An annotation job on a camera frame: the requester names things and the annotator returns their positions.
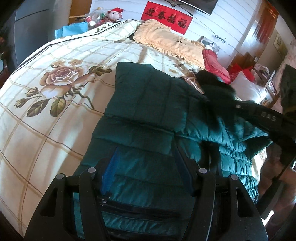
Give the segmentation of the dark green puffer jacket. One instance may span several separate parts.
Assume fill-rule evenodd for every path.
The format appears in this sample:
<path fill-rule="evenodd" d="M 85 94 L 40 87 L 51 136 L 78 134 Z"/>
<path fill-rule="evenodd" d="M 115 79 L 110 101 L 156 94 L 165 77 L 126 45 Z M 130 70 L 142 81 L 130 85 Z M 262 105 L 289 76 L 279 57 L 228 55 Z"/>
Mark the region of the dark green puffer jacket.
<path fill-rule="evenodd" d="M 81 174 L 118 150 L 102 216 L 112 237 L 176 240 L 185 231 L 194 199 L 184 189 L 172 146 L 206 166 L 208 145 L 219 151 L 218 172 L 237 175 L 258 197 L 251 159 L 270 144 L 267 134 L 231 112 L 216 110 L 182 78 L 150 64 L 120 62 L 115 91 L 75 171 Z"/>

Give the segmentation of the white satin pillow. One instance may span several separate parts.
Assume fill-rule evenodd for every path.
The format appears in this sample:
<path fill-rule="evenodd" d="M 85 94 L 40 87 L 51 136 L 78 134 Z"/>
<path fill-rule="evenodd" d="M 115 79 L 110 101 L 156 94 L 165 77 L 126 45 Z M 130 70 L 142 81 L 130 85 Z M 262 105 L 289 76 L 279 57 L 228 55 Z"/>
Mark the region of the white satin pillow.
<path fill-rule="evenodd" d="M 249 81 L 242 71 L 238 73 L 230 86 L 243 101 L 253 101 L 261 104 L 267 96 L 267 89 Z"/>

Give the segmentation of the floral cream bed quilt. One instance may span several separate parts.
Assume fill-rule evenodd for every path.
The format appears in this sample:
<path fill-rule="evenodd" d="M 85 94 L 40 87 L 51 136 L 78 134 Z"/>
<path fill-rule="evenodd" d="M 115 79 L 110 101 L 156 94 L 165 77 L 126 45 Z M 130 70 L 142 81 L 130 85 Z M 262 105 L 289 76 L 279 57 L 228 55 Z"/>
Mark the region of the floral cream bed quilt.
<path fill-rule="evenodd" d="M 76 175 L 114 94 L 118 63 L 150 64 L 203 94 L 194 76 L 203 69 L 136 42 L 141 24 L 51 41 L 1 88 L 1 212 L 20 235 L 53 178 Z"/>

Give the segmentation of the red heart-shaped cushion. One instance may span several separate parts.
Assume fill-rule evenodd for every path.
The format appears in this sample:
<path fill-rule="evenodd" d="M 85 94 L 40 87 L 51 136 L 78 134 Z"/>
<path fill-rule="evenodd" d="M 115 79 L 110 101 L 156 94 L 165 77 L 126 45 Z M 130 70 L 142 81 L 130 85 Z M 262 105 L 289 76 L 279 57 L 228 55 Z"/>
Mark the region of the red heart-shaped cushion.
<path fill-rule="evenodd" d="M 204 65 L 205 69 L 218 76 L 222 81 L 226 84 L 231 83 L 229 72 L 226 68 L 224 68 L 219 62 L 217 54 L 208 49 L 204 49 L 202 51 L 203 59 L 204 59 Z"/>

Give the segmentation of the red banner with characters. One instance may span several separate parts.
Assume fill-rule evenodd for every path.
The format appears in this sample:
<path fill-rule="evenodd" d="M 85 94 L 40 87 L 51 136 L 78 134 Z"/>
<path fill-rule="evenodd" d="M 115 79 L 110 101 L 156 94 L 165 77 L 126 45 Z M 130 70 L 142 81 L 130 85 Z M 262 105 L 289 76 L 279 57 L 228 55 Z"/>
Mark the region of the red banner with characters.
<path fill-rule="evenodd" d="M 148 1 L 142 13 L 141 20 L 157 20 L 184 35 L 192 21 L 192 17 L 180 11 Z"/>

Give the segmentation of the blue bag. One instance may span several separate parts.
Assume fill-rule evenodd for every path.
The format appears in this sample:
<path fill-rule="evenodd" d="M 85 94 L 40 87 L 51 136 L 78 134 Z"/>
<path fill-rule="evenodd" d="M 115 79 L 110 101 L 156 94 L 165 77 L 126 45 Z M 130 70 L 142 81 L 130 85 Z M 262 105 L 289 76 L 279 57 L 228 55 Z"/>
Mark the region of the blue bag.
<path fill-rule="evenodd" d="M 71 25 L 63 26 L 60 29 L 55 30 L 55 39 L 72 36 L 72 35 L 80 35 L 87 31 L 88 31 L 87 22 L 73 23 Z"/>

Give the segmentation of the orange fringed pillow cover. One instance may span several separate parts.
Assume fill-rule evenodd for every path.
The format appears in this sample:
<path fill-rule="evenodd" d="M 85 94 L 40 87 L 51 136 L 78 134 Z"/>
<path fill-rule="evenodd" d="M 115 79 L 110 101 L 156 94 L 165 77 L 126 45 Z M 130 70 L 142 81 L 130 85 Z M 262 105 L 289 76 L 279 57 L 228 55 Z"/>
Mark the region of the orange fringed pillow cover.
<path fill-rule="evenodd" d="M 147 20 L 142 23 L 134 33 L 133 39 L 166 55 L 184 60 L 199 68 L 205 68 L 202 54 L 205 46 L 202 43 L 174 34 L 170 27 L 156 20 Z"/>

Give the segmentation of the plush doll with red hat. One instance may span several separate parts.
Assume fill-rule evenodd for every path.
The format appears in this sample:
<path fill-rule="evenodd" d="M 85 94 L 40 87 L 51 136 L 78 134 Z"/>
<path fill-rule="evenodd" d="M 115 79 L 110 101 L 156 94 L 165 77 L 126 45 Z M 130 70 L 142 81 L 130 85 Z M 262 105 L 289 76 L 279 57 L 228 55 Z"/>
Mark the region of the plush doll with red hat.
<path fill-rule="evenodd" d="M 122 19 L 122 13 L 124 9 L 114 8 L 107 12 L 107 17 L 111 22 L 116 22 Z"/>

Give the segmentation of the grey refrigerator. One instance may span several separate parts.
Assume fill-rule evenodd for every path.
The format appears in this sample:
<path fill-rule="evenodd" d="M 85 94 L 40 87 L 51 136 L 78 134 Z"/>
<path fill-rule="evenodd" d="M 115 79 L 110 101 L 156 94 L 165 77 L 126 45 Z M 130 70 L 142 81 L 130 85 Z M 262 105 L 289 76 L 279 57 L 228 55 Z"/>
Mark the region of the grey refrigerator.
<path fill-rule="evenodd" d="M 72 1 L 23 1 L 1 20 L 10 73 L 30 54 L 55 39 L 55 30 L 68 23 L 71 4 Z"/>

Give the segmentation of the framed photo on wall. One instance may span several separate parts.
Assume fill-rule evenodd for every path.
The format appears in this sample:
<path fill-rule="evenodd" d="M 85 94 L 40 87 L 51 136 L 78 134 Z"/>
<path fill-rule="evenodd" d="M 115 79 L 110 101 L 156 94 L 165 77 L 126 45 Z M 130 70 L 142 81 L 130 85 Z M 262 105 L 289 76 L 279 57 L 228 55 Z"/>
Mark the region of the framed photo on wall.
<path fill-rule="evenodd" d="M 201 36 L 198 40 L 200 43 L 202 43 L 205 46 L 205 49 L 212 50 L 216 54 L 218 54 L 220 50 L 220 46 L 214 43 L 213 41 L 209 40 L 208 38 Z"/>

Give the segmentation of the wall-mounted black television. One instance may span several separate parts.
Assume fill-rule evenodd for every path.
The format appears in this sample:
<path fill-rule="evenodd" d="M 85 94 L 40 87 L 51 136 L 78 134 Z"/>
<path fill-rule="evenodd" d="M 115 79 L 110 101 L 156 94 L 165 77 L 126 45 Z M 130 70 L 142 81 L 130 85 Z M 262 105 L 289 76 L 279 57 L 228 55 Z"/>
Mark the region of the wall-mounted black television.
<path fill-rule="evenodd" d="M 211 15 L 218 0 L 181 0 L 181 1 L 168 1 L 171 6 L 190 6 L 203 13 Z"/>

